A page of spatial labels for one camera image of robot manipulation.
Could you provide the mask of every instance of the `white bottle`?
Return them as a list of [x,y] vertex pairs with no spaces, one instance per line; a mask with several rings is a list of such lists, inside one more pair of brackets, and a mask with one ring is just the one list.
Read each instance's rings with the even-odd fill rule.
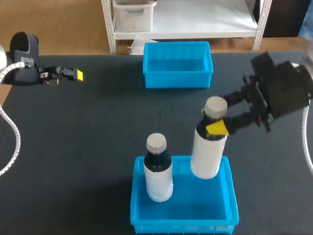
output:
[[195,130],[190,164],[198,178],[211,179],[220,169],[227,135],[209,135],[206,126],[222,119],[226,113],[227,102],[222,97],[213,96],[206,101],[203,119]]
[[167,201],[173,194],[173,165],[166,145],[166,138],[160,133],[147,138],[148,153],[143,167],[148,196],[155,202]]

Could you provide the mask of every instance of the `white shelf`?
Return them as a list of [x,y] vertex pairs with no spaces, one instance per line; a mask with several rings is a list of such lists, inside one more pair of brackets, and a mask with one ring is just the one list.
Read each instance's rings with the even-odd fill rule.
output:
[[255,37],[257,23],[245,0],[158,0],[153,29],[122,32],[113,21],[115,39],[235,38]]

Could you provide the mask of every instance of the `robotic arm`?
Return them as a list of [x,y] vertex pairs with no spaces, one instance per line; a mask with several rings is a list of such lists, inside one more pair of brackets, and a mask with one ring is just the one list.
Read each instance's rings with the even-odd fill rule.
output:
[[[78,69],[66,69],[60,66],[45,67],[40,64],[39,42],[35,35],[24,32],[16,33],[10,44],[10,52],[5,53],[0,45],[0,84],[27,86],[36,84],[59,83],[62,77],[68,80],[83,81],[83,73]],[[3,175],[16,160],[20,147],[21,136],[15,123],[0,105],[0,115],[12,127],[16,137],[16,147],[9,163],[0,170]]]
[[263,125],[270,131],[269,119],[276,120],[294,111],[304,109],[302,120],[302,143],[307,164],[313,175],[313,164],[307,143],[307,119],[310,100],[313,99],[313,56],[307,54],[303,65],[289,61],[278,64],[272,61],[268,53],[261,54],[251,63],[255,74],[243,77],[244,85],[239,91],[222,96],[228,107],[246,101],[251,103],[250,111],[236,117],[224,117],[219,122],[219,130],[214,134],[233,134],[252,123]]

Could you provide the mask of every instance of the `wooden floor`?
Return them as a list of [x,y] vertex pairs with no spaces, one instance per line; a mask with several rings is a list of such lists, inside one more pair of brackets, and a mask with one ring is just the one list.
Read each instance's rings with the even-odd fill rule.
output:
[[[0,44],[9,50],[14,33],[35,34],[41,55],[110,54],[101,0],[4,0],[0,4]],[[254,38],[210,39],[213,53],[251,51]],[[301,38],[266,38],[260,51],[304,50]],[[128,51],[127,46],[117,48]],[[9,86],[0,86],[0,104]]]

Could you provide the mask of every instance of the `white storage bin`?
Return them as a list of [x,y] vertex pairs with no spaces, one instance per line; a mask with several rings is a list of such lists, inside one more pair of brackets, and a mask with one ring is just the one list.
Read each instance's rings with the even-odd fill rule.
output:
[[120,29],[124,32],[152,30],[153,7],[155,5],[156,2],[149,0],[113,0],[114,14],[117,15]]

